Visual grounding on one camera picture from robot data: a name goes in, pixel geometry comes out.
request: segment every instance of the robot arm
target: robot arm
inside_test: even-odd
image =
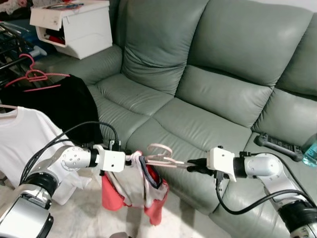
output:
[[[63,146],[47,160],[39,162],[26,181],[14,190],[0,209],[0,238],[46,238],[53,225],[49,213],[52,195],[64,179],[57,174],[60,167],[67,171],[98,167],[103,171],[124,169],[124,152],[105,150],[101,145],[87,149]]]
[[[291,238],[317,238],[316,205],[312,199],[308,200],[306,196],[296,193],[301,189],[286,176],[283,163],[277,156],[241,152],[240,157],[235,157],[222,148],[213,148],[208,152],[206,166],[214,173],[218,185],[216,189],[220,188],[223,177],[228,177],[234,182],[236,178],[257,178],[264,185],[266,195],[283,190],[294,191],[277,195],[270,201],[285,223]],[[242,214],[226,207],[225,209],[235,215]]]

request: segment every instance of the sofa armrest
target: sofa armrest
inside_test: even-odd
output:
[[[55,53],[36,62],[35,68],[47,73],[67,73],[82,78],[87,84],[95,84],[114,74],[120,73],[122,66],[122,50],[113,45],[101,52],[84,59]],[[62,79],[60,76],[52,76],[54,82]]]

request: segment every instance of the drying rack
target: drying rack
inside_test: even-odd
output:
[[[30,54],[32,57],[47,55],[40,47],[9,29],[5,23],[0,23],[0,90],[10,81],[25,74],[23,66],[28,66],[29,58],[19,57],[22,53]]]

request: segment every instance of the white storage box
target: white storage box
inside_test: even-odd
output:
[[[75,0],[77,9],[61,10],[46,7],[32,9],[30,25],[36,26],[41,41],[53,44],[57,51],[85,58],[112,46],[109,1]],[[65,44],[46,38],[46,29],[59,31],[63,26]]]

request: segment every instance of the white shirt on hanger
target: white shirt on hanger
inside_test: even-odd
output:
[[[0,113],[0,171],[18,187],[24,166],[28,160],[48,142],[61,134],[59,129],[44,113],[18,107],[9,113]],[[56,150],[71,142],[61,142],[48,148],[38,162],[49,159]],[[65,204],[76,187],[84,189],[91,178],[80,177],[77,172],[68,172],[58,167],[58,177],[62,180],[52,199],[60,205]]]

